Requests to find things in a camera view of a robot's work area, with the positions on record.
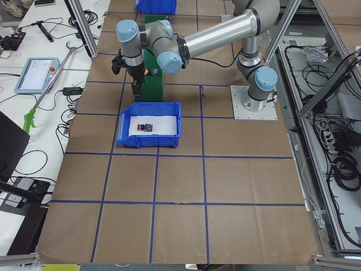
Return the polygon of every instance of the blue joint cap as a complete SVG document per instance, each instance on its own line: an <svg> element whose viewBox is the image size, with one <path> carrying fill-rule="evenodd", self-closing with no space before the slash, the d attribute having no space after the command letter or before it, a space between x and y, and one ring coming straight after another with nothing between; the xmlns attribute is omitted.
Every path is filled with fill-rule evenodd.
<svg viewBox="0 0 361 271"><path fill-rule="evenodd" d="M165 29L167 29L168 37L170 39L173 38L173 29L171 28L171 24L168 20L158 20L162 25L164 25Z"/></svg>
<svg viewBox="0 0 361 271"><path fill-rule="evenodd" d="M159 67L165 73L172 75L182 67L182 58L174 52L163 52L157 57Z"/></svg>
<svg viewBox="0 0 361 271"><path fill-rule="evenodd" d="M122 20L117 24L116 31L119 42L127 43L137 36L139 28L133 20Z"/></svg>
<svg viewBox="0 0 361 271"><path fill-rule="evenodd" d="M278 76L274 69L264 66L256 70L254 80L261 90L270 92L275 88Z"/></svg>

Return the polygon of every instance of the blue plastic bin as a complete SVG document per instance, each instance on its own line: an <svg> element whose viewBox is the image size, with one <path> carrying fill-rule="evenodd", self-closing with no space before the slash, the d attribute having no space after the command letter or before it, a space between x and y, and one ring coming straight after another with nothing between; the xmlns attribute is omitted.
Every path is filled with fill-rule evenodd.
<svg viewBox="0 0 361 271"><path fill-rule="evenodd" d="M131 116L176 116L176 135L131 135L129 125ZM133 103L120 114L117 146L125 144L128 147L178 147L179 138L182 137L181 103L137 102Z"/></svg>
<svg viewBox="0 0 361 271"><path fill-rule="evenodd" d="M146 14L175 14L177 0L137 0L135 8Z"/></svg>

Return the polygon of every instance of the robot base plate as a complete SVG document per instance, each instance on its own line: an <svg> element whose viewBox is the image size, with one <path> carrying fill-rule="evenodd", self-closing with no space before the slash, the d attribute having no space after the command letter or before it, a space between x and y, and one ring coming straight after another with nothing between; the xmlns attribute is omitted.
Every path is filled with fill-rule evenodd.
<svg viewBox="0 0 361 271"><path fill-rule="evenodd" d="M267 103L266 107L257 113L250 112L242 106L241 97L248 90L248 87L249 86L231 86L235 120L278 120L273 102Z"/></svg>

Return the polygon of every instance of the power adapter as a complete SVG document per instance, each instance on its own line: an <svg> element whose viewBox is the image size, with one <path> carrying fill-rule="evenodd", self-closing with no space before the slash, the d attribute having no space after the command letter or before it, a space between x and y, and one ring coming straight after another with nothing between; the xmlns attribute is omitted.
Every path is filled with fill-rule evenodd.
<svg viewBox="0 0 361 271"><path fill-rule="evenodd" d="M83 93L83 88L79 86L73 86L71 88L63 88L64 96L81 95L82 93Z"/></svg>

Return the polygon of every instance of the robotic arm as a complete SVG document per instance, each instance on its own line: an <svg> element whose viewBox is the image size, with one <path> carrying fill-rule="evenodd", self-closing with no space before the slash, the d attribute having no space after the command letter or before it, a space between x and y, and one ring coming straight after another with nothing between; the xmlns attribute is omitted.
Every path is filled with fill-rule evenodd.
<svg viewBox="0 0 361 271"><path fill-rule="evenodd" d="M237 67L248 80L250 88L242 98L243 106L253 112L263 109L269 93L274 89L278 77L276 72L262 65L259 51L259 35L273 25L279 14L279 0L232 0L235 17L210 28L178 36L172 40L173 31L167 20L149 24L137 24L123 20L117 24L116 32L121 51L113 60L113 72L125 67L134 79L134 95L140 94L144 82L144 60L142 49L150 46L161 69L174 74L186 68L189 60L237 40L243 40Z"/></svg>

